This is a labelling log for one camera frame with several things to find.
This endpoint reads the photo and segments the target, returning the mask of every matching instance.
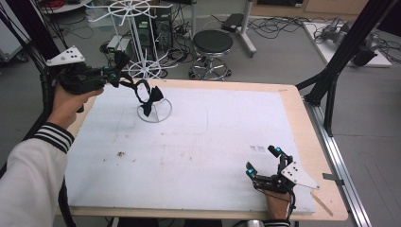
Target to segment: human hand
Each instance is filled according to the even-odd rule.
[[[91,96],[98,96],[103,89],[95,90],[82,95],[72,95],[66,92],[60,85],[56,86],[53,111],[47,122],[56,124],[65,130],[77,119],[77,110],[86,103]]]
[[[271,191],[263,191],[266,196],[271,219],[286,219],[289,204],[289,193],[281,194]]]

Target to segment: desk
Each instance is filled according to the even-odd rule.
[[[214,81],[192,81],[192,80],[151,80],[152,86],[159,86],[163,91],[169,88],[184,88],[194,90],[214,90],[214,91],[252,91],[260,93],[271,93],[281,97],[290,129],[292,130],[292,138],[296,144],[296,149],[299,151],[301,162],[304,169],[309,175],[321,186],[321,190],[311,190],[310,194],[313,198],[313,203],[316,209],[315,213],[311,214],[296,214],[292,219],[315,219],[315,220],[344,220],[347,218],[347,213],[340,196],[337,186],[332,181],[323,179],[322,173],[331,173],[327,162],[324,159],[321,146],[319,144],[316,133],[313,130],[312,124],[305,111],[304,103],[300,98],[297,89],[291,85],[273,85],[273,84],[251,84],[251,83],[221,83]],[[77,134],[79,121],[82,121],[83,116],[77,124],[70,128],[70,131]],[[74,166],[74,163],[69,163],[69,168],[83,168],[84,166]],[[245,163],[240,166],[243,179],[245,175]],[[116,200],[124,200],[113,195]],[[264,219],[267,218],[266,211],[223,211],[223,210],[196,210],[196,209],[142,209],[142,208],[113,208],[113,207],[71,207],[73,215],[83,216],[115,216],[115,217],[165,217],[165,218],[233,218],[233,219]]]

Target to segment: black stool seat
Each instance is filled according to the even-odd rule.
[[[193,44],[206,53],[223,53],[233,46],[233,39],[222,31],[204,30],[195,34]]]

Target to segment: white mounting plate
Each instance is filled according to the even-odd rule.
[[[297,164],[297,162],[288,165],[281,173],[293,183],[315,189],[320,188],[319,185],[304,171],[304,169]]]
[[[79,50],[73,45],[51,60],[46,61],[47,66],[62,65],[85,61]]]

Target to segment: chair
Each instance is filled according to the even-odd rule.
[[[191,79],[199,77],[201,80],[224,80],[231,76],[232,72],[226,63],[218,59],[230,52],[233,46],[230,35],[219,30],[204,30],[195,34],[192,40],[200,57],[194,61],[188,73]]]

